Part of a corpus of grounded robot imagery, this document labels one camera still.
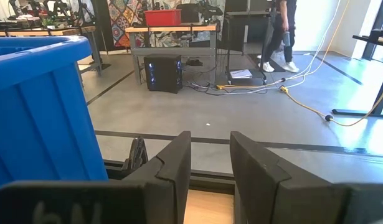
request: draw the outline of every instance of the blue crate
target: blue crate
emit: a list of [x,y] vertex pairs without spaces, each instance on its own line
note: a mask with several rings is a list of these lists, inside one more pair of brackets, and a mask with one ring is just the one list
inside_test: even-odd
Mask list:
[[75,63],[86,38],[0,38],[0,185],[108,180]]

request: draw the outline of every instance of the red box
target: red box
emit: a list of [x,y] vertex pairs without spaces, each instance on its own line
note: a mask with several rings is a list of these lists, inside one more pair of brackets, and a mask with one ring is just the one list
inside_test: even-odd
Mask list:
[[144,13],[147,26],[178,26],[181,24],[181,9],[148,10]]

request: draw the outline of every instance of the table frame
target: table frame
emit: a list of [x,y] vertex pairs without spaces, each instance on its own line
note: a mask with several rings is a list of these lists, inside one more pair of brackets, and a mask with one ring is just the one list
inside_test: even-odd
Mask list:
[[[209,31],[209,47],[137,47],[136,45],[136,33],[143,32],[149,33],[155,31],[183,31],[183,32],[194,32],[194,31]],[[130,38],[130,48],[133,58],[133,67],[135,68],[135,77],[136,84],[141,85],[141,74],[139,67],[139,56],[151,55],[151,54],[171,54],[171,55],[181,55],[181,56],[215,56],[214,65],[216,64],[217,51],[216,51],[216,39],[217,39],[217,26],[178,26],[178,27],[130,27],[126,29],[126,32],[129,33]]]
[[71,29],[57,29],[57,30],[38,30],[38,29],[23,29],[23,30],[7,30],[0,31],[0,37],[11,37],[11,36],[51,36],[51,35],[84,35],[90,43],[92,49],[92,55],[94,62],[89,65],[87,68],[81,70],[77,63],[78,75],[81,83],[83,83],[81,74],[88,72],[92,69],[96,69],[98,76],[102,75],[102,62],[100,60],[100,51],[98,50],[94,32],[96,27],[79,27]]
[[[353,39],[363,40],[363,41],[366,41],[366,42],[371,43],[371,44],[383,46],[383,42],[379,42],[379,41],[372,42],[372,41],[369,41],[368,37],[361,37],[361,36],[354,35]],[[383,94],[383,82],[382,82],[381,88],[379,89],[379,92],[377,94],[375,102],[377,102],[379,100],[379,98],[381,97],[382,94]],[[372,111],[372,113],[369,116],[377,117],[377,118],[383,118],[382,111],[383,111],[383,99],[377,105],[377,107],[374,108],[374,110]],[[359,111],[359,110],[333,109],[333,114],[349,115],[349,116],[364,116],[368,112],[369,112],[368,110],[367,111]]]

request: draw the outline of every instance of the wall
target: wall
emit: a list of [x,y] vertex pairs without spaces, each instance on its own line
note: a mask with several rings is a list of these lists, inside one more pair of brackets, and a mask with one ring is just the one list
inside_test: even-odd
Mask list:
[[[337,0],[298,0],[295,15],[296,39],[294,50],[317,50],[321,38],[334,16],[337,3]],[[333,33],[333,30],[334,26],[331,26],[328,36]],[[327,48],[330,38],[326,38],[323,49]]]
[[[323,48],[326,50],[335,29],[341,20],[347,0],[340,0],[339,9],[335,16]],[[360,34],[363,22],[366,18],[370,2],[380,0],[350,0],[348,9],[340,24],[330,50],[336,51],[348,57],[352,57],[356,42],[353,35]],[[331,19],[334,17],[338,0],[312,1],[298,0],[296,10],[296,42],[295,50],[317,50]]]
[[8,0],[0,0],[0,20],[9,17]]
[[[377,13],[381,6],[382,0],[371,0],[370,6],[367,11],[366,18],[364,19],[363,26],[361,27],[359,35],[370,35],[372,26],[377,18]],[[367,42],[358,40],[354,48],[353,58],[361,58]]]
[[[338,21],[340,20],[346,2],[346,0],[343,0],[341,3]],[[335,36],[331,50],[352,57],[357,43],[357,40],[353,39],[352,36],[360,34],[370,3],[370,0],[351,0]]]

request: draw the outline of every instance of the patterned fabric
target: patterned fabric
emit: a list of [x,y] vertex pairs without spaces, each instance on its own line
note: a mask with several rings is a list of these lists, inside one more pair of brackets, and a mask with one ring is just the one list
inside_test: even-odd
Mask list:
[[[139,23],[141,19],[138,17],[138,10],[141,8],[142,0],[107,0],[108,10],[111,17],[111,26],[114,46],[130,47],[129,34],[125,33],[125,29],[130,27],[132,23]],[[159,2],[164,9],[175,9],[178,4],[197,3],[197,0],[155,0]],[[210,0],[212,6],[218,6],[224,11],[225,0]],[[218,19],[223,24],[223,16]],[[194,41],[209,40],[209,32],[199,32]],[[177,45],[186,45],[177,39],[172,38],[172,35],[167,32],[160,34],[151,34],[151,46],[157,47],[173,47]],[[136,35],[136,44],[138,47],[144,44],[144,39],[141,34]]]

